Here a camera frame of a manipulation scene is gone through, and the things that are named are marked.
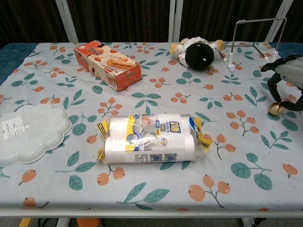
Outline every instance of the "snack box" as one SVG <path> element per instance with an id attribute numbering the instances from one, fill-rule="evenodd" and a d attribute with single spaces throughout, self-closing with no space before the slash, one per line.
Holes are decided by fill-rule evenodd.
<path id="1" fill-rule="evenodd" d="M 95 40 L 74 48 L 78 63 L 116 91 L 139 81 L 139 63 Z"/>

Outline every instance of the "floral tablecloth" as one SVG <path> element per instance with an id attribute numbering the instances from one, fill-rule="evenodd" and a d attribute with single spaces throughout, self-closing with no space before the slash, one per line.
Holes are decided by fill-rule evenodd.
<path id="1" fill-rule="evenodd" d="M 235 48 L 230 73 L 218 55 L 203 72 L 185 68 L 168 43 L 107 44 L 138 61 L 143 79 L 115 92 L 77 63 L 80 44 L 43 43 L 0 87 L 0 115 L 49 103 L 73 123 L 38 161 L 0 168 L 1 209 L 301 211 L 302 113 L 267 112 L 273 72 L 260 72 L 265 62 L 253 48 Z M 267 43 L 255 45 L 273 53 Z M 293 102 L 300 96 L 289 83 L 278 88 Z M 213 139 L 210 152 L 193 162 L 96 163 L 97 123 L 133 113 L 199 116 Z"/>

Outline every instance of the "label on lid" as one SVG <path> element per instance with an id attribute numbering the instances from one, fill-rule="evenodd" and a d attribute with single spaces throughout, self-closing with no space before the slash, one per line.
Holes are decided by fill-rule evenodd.
<path id="1" fill-rule="evenodd" d="M 5 140 L 25 132 L 22 116 L 17 116 L 1 122 Z"/>

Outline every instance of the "gold sphere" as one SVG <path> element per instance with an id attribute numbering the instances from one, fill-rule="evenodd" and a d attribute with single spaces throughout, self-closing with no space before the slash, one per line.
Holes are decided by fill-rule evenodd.
<path id="1" fill-rule="evenodd" d="M 284 111 L 284 107 L 280 103 L 273 103 L 269 107 L 269 112 L 273 115 L 280 115 Z"/>

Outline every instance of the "stuffed toy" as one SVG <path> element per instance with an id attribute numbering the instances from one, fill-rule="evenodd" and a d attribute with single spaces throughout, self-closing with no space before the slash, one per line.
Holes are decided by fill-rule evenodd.
<path id="1" fill-rule="evenodd" d="M 180 44 L 171 44 L 170 53 L 178 53 L 179 61 L 185 67 L 195 70 L 204 70 L 214 61 L 214 53 L 223 50 L 222 40 L 209 44 L 201 37 L 185 38 Z"/>

